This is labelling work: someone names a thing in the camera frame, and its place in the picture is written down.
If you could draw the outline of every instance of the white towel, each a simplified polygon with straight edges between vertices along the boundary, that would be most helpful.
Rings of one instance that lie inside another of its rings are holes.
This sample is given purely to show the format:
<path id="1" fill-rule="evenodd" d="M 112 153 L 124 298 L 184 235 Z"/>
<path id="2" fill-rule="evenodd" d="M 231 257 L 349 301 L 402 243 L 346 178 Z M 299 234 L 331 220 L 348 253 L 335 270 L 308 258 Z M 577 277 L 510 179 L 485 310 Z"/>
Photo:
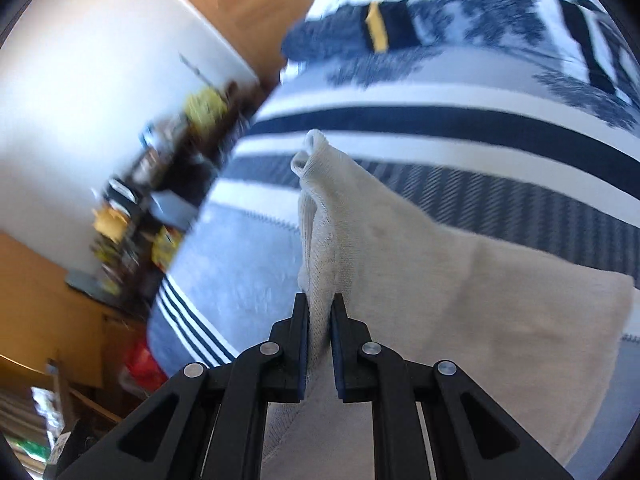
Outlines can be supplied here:
<path id="1" fill-rule="evenodd" d="M 335 392 L 336 292 L 374 340 L 408 360 L 456 362 L 566 463 L 607 391 L 631 278 L 437 224 L 318 130 L 305 143 L 291 167 L 302 185 L 307 399 L 270 407 L 264 477 L 372 478 L 370 406 Z"/>

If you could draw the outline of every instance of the white stripe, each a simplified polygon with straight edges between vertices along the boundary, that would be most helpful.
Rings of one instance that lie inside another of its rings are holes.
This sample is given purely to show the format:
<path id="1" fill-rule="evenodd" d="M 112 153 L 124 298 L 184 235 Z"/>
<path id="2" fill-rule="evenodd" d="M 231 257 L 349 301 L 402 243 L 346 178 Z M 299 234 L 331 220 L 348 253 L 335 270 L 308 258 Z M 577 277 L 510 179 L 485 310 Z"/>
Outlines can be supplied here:
<path id="1" fill-rule="evenodd" d="M 236 147 L 236 156 L 293 155 L 302 148 L 304 135 L 247 137 Z M 542 156 L 502 146 L 435 137 L 332 132 L 326 134 L 326 138 L 332 146 L 353 158 L 445 166 L 547 187 L 640 227 L 640 200 L 589 173 Z M 269 207 L 272 200 L 266 195 L 269 187 L 261 186 L 247 197 L 228 196 L 231 190 L 227 190 L 224 198 L 229 202 L 221 203 L 246 201 L 251 205 L 259 200 Z"/>
<path id="2" fill-rule="evenodd" d="M 234 346 L 227 341 L 223 335 L 218 332 L 218 330 L 216 330 L 216 327 L 214 327 L 209 320 L 204 317 L 200 311 L 195 307 L 195 305 L 193 303 L 191 303 L 191 301 L 189 300 L 189 298 L 187 297 L 187 295 L 182 291 L 182 289 L 178 286 L 178 284 L 175 282 L 175 280 L 173 279 L 173 277 L 168 274 L 166 276 L 166 278 L 169 280 L 169 282 L 171 283 L 172 287 L 174 288 L 174 290 L 180 295 L 180 298 L 184 301 L 184 303 L 186 304 L 186 306 L 189 308 L 189 310 L 191 310 L 194 314 L 194 316 L 197 316 L 198 319 L 203 323 L 204 326 L 206 326 L 209 331 L 216 337 L 216 339 L 220 342 L 220 344 L 233 356 L 233 357 L 238 357 L 239 352 L 238 350 L 236 350 L 234 348 Z"/>
<path id="3" fill-rule="evenodd" d="M 631 97 L 626 95 L 620 88 L 616 87 L 615 91 L 616 91 L 616 97 L 618 99 L 620 99 L 621 101 L 624 101 L 628 105 L 632 105 L 633 104 L 633 101 L 631 100 Z"/>
<path id="4" fill-rule="evenodd" d="M 640 68 L 636 63 L 636 60 L 632 58 L 631 54 L 629 54 L 626 48 L 623 48 L 622 51 L 620 51 L 620 65 L 622 65 L 622 68 L 625 69 L 625 72 L 631 78 L 631 82 L 636 92 L 639 92 L 640 73 L 638 71 L 640 70 Z"/>
<path id="5" fill-rule="evenodd" d="M 175 321 L 173 319 L 171 319 L 171 316 L 169 316 L 169 314 L 166 312 L 166 310 L 164 308 L 164 304 L 162 304 L 162 301 L 156 300 L 156 305 L 160 309 L 160 312 L 162 312 L 162 315 L 164 316 L 165 321 L 174 330 L 175 335 L 178 336 L 178 339 L 182 343 L 182 346 L 184 346 L 184 349 L 189 353 L 189 355 L 191 356 L 191 359 L 193 359 L 193 362 L 195 362 L 195 363 L 196 362 L 197 363 L 201 362 L 202 361 L 202 357 L 199 357 L 196 354 L 195 350 L 191 347 L 191 345 L 184 338 L 184 336 L 182 335 L 182 332 L 180 331 L 180 329 L 176 325 Z"/>
<path id="6" fill-rule="evenodd" d="M 508 112 L 556 124 L 640 160 L 640 138 L 578 108 L 528 94 L 459 84 L 380 84 L 366 90 L 353 88 L 304 92 L 278 99 L 258 113 L 259 121 L 313 110 L 356 106 L 439 105 Z"/>
<path id="7" fill-rule="evenodd" d="M 591 38 L 591 46 L 593 47 L 593 57 L 609 76 L 609 79 L 611 79 L 611 82 L 615 87 L 618 82 L 618 76 L 616 75 L 616 69 L 613 66 L 613 53 L 600 30 L 598 20 L 589 9 L 579 6 L 578 8 L 587 22 L 587 28 L 589 29 L 589 36 Z"/>
<path id="8" fill-rule="evenodd" d="M 178 313 L 177 307 L 171 302 L 171 300 L 169 300 L 169 298 L 164 293 L 164 289 L 162 287 L 158 291 L 158 300 L 164 305 L 165 309 L 167 309 L 168 312 L 171 312 L 172 314 L 174 314 L 175 319 L 178 320 L 178 324 L 184 330 L 184 335 L 186 336 L 186 338 L 189 339 L 190 343 L 193 346 L 195 346 L 198 350 L 200 350 L 200 354 L 207 361 L 209 361 L 209 363 L 212 366 L 215 366 L 215 363 L 217 363 L 218 360 L 214 359 L 213 356 L 210 354 L 210 352 L 206 348 L 204 348 L 202 343 L 193 336 L 193 333 L 191 333 L 191 330 L 187 327 L 186 323 Z"/>
<path id="9" fill-rule="evenodd" d="M 195 330 L 201 336 L 204 342 L 207 345 L 209 345 L 209 348 L 211 348 L 215 352 L 217 356 L 216 361 L 218 362 L 222 361 L 223 364 L 231 362 L 231 360 L 225 355 L 225 353 L 218 348 L 218 345 L 216 345 L 216 343 L 207 334 L 205 334 L 204 330 L 201 329 L 201 327 L 193 320 L 190 314 L 185 310 L 184 305 L 180 302 L 178 298 L 175 297 L 175 294 L 173 293 L 173 291 L 168 286 L 166 286 L 165 283 L 162 283 L 160 288 L 160 293 L 166 295 L 165 296 L 166 301 L 171 301 L 172 306 L 174 308 L 180 309 L 183 312 L 184 317 L 188 320 L 189 325 L 191 325 L 192 327 L 192 330 L 190 330 L 190 333 L 194 343 L 197 344 L 198 340 L 194 337 L 193 330 Z"/>
<path id="10" fill-rule="evenodd" d="M 584 62 L 580 44 L 572 38 L 564 24 L 558 0 L 538 0 L 538 15 L 545 22 L 551 41 L 560 57 L 561 72 L 583 83 L 589 82 L 589 69 Z"/>
<path id="11" fill-rule="evenodd" d="M 289 187 L 219 178 L 209 200 L 298 227 L 299 195 Z"/>

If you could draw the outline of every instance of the dark blue stripe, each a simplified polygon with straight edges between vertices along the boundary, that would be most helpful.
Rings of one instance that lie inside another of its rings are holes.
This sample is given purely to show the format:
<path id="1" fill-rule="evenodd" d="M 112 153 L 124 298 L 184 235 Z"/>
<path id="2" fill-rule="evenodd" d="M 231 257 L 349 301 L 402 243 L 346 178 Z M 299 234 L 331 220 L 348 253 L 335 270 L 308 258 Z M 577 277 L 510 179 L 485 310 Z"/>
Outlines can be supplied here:
<path id="1" fill-rule="evenodd" d="M 608 94 L 616 94 L 616 89 L 609 79 L 609 76 L 602 69 L 593 54 L 593 45 L 591 44 L 591 34 L 589 26 L 584 14 L 575 4 L 565 0 L 558 0 L 562 9 L 562 17 L 569 34 L 580 45 L 584 62 L 589 69 L 589 83 L 600 90 L 604 90 Z"/>
<path id="2" fill-rule="evenodd" d="M 634 261 L 636 267 L 636 273 L 634 278 L 636 279 L 636 283 L 639 283 L 640 286 L 640 229 L 634 229 L 634 242 L 632 242 L 632 247 L 634 248 Z"/>
<path id="3" fill-rule="evenodd" d="M 611 250 L 609 251 L 609 261 L 607 265 L 609 269 L 616 272 L 624 272 L 622 267 L 622 241 L 620 239 L 622 234 L 622 226 L 612 217 L 606 215 L 605 222 L 607 223 L 609 231 L 609 245 Z"/>
<path id="4" fill-rule="evenodd" d="M 231 352 L 229 352 L 229 350 L 227 350 L 224 345 L 222 345 L 220 343 L 220 341 L 218 341 L 218 338 L 216 338 L 216 336 L 214 336 L 211 331 L 204 325 L 203 322 L 201 322 L 198 319 L 198 316 L 196 316 L 191 309 L 187 306 L 187 304 L 184 302 L 184 300 L 181 298 L 180 294 L 178 294 L 178 292 L 172 287 L 171 283 L 169 282 L 169 280 L 163 280 L 162 283 L 164 284 L 164 286 L 166 288 L 168 288 L 169 290 L 172 291 L 172 293 L 174 294 L 174 296 L 176 298 L 178 298 L 178 301 L 180 301 L 180 304 L 182 305 L 183 308 L 177 308 L 176 310 L 178 310 L 178 312 L 180 311 L 184 311 L 188 314 L 189 317 L 191 317 L 191 319 L 193 319 L 197 325 L 202 329 L 202 331 L 209 337 L 209 339 L 211 339 L 213 341 L 213 343 L 220 349 L 220 351 L 231 361 L 235 361 L 236 358 L 233 357 L 233 355 L 231 354 Z M 201 338 L 200 335 L 195 332 L 194 335 L 199 339 L 199 341 L 203 344 L 203 346 L 205 346 L 206 348 L 209 348 L 208 343 L 205 343 Z M 211 354 L 212 356 L 215 356 L 216 353 L 213 351 L 213 349 L 209 348 L 211 350 Z"/>
<path id="5" fill-rule="evenodd" d="M 171 306 L 175 309 L 175 311 L 178 313 L 178 316 L 180 316 L 180 319 L 183 321 L 183 323 L 188 327 L 189 326 L 189 321 L 187 320 L 183 310 L 180 308 L 179 305 L 175 304 L 175 301 L 172 300 L 169 295 L 166 293 L 166 291 L 164 292 L 164 295 L 166 297 L 166 300 L 171 304 Z M 182 334 L 185 336 L 185 338 L 187 338 L 187 340 L 191 341 L 191 345 L 193 346 L 193 349 L 195 351 L 197 351 L 197 346 L 194 344 L 194 338 L 198 340 L 198 342 L 200 343 L 200 345 L 204 348 L 207 349 L 209 351 L 209 354 L 211 355 L 213 362 L 209 362 L 207 361 L 203 361 L 206 362 L 207 365 L 209 365 L 209 367 L 215 367 L 215 366 L 219 366 L 219 365 L 223 365 L 224 363 L 222 362 L 222 359 L 219 359 L 215 352 L 212 351 L 212 349 L 209 347 L 208 343 L 206 341 L 204 341 L 204 339 L 200 336 L 200 334 L 198 334 L 197 332 L 194 332 L 193 330 L 187 329 L 187 330 L 183 330 Z"/>
<path id="6" fill-rule="evenodd" d="M 573 166 L 640 199 L 640 162 L 573 130 L 493 110 L 454 107 L 349 107 L 261 121 L 247 133 L 324 131 L 412 134 L 514 148 Z"/>
<path id="7" fill-rule="evenodd" d="M 415 33 L 414 21 L 409 14 L 407 2 L 408 0 L 380 2 L 378 5 L 382 21 L 385 23 L 389 50 L 420 46 L 420 40 Z"/>
<path id="8" fill-rule="evenodd" d="M 290 183 L 288 178 L 282 176 L 282 168 L 289 169 L 290 159 L 290 155 L 236 156 L 224 170 L 223 176 L 299 189 L 298 182 Z M 370 160 L 355 161 L 369 172 L 380 166 L 379 162 Z M 619 270 L 635 276 L 640 269 L 640 239 L 636 238 L 640 235 L 640 229 L 561 193 L 508 178 L 468 171 L 420 164 L 385 164 L 385 171 L 379 179 L 382 184 L 436 221 L 541 249 L 572 263 L 601 270 Z M 451 184 L 456 172 L 460 178 Z M 591 222 L 590 234 L 586 235 L 587 215 L 599 219 L 599 222 L 606 218 L 604 245 L 600 243 L 598 224 Z M 621 230 L 622 234 L 620 241 L 614 243 L 616 229 Z M 616 244 L 622 247 L 622 252 L 618 251 L 620 254 L 614 252 Z"/>
<path id="9" fill-rule="evenodd" d="M 201 354 L 200 350 L 198 350 L 198 348 L 196 346 L 193 345 L 193 341 L 191 339 L 191 337 L 184 331 L 184 329 L 180 326 L 180 323 L 178 322 L 177 318 L 174 316 L 174 314 L 171 313 L 171 311 L 169 310 L 169 308 L 165 305 L 165 304 L 161 304 L 164 303 L 162 301 L 161 297 L 158 297 L 156 299 L 156 302 L 158 303 L 156 305 L 157 308 L 161 308 L 162 310 L 164 310 L 164 312 L 167 314 L 167 316 L 169 316 L 171 318 L 171 320 L 174 322 L 175 327 L 178 329 L 178 331 L 182 334 L 182 336 L 191 344 L 191 349 L 195 352 L 195 354 L 197 355 L 198 359 L 200 359 L 200 362 L 206 364 L 209 368 L 213 368 L 215 366 L 218 366 L 218 362 L 216 362 L 216 364 L 212 364 L 208 359 L 205 359 L 204 355 Z"/>

